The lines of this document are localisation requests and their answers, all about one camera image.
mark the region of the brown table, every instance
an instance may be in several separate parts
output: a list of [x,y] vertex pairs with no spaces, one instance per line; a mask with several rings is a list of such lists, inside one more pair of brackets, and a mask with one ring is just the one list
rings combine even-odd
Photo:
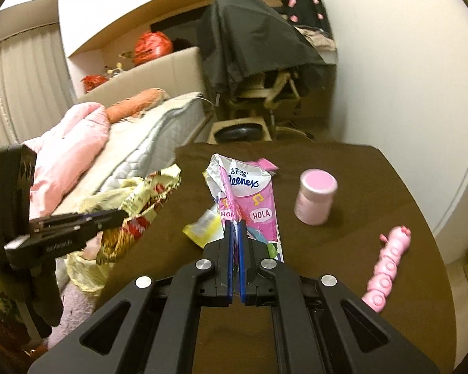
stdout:
[[[201,257],[202,250],[182,228],[196,221],[212,198],[201,172],[214,153],[252,161],[266,157],[280,170],[273,178],[277,219],[285,262],[299,274],[333,274],[362,296],[382,243],[381,233],[404,224],[412,243],[399,266],[382,316],[450,373],[456,352],[456,321],[451,289],[435,240],[404,183],[379,150],[342,143],[260,142],[177,150],[182,185],[171,196],[140,242],[113,269],[100,297],[103,304],[136,277],[173,275]],[[338,180],[330,218],[316,227],[293,213],[300,174],[322,168]],[[195,374],[276,373],[275,349],[267,308],[203,308]]]

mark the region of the beige headboard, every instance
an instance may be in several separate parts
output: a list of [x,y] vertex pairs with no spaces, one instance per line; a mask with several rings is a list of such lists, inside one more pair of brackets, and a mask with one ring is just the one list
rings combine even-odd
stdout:
[[150,88],[163,89],[172,98],[194,91],[206,95],[199,48],[171,53],[137,66],[81,96],[77,103],[95,101],[109,107]]

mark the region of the yellow musical note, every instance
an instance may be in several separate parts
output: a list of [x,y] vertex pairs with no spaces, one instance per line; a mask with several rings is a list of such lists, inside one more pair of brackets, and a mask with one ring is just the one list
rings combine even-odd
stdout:
[[264,198],[262,197],[262,194],[257,194],[253,197],[253,201],[255,202],[255,205],[259,205],[261,202],[263,202]]

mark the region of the curtain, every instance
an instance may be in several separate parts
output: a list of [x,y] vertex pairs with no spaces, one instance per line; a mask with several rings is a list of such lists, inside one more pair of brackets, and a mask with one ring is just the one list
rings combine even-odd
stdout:
[[0,147],[42,135],[73,103],[59,24],[0,41]]

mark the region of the orange pillow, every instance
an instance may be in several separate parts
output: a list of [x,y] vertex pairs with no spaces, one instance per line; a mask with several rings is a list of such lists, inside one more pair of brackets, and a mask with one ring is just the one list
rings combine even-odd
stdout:
[[109,122],[116,123],[126,117],[138,117],[141,111],[157,107],[170,96],[162,89],[145,89],[133,97],[111,105],[106,111]]

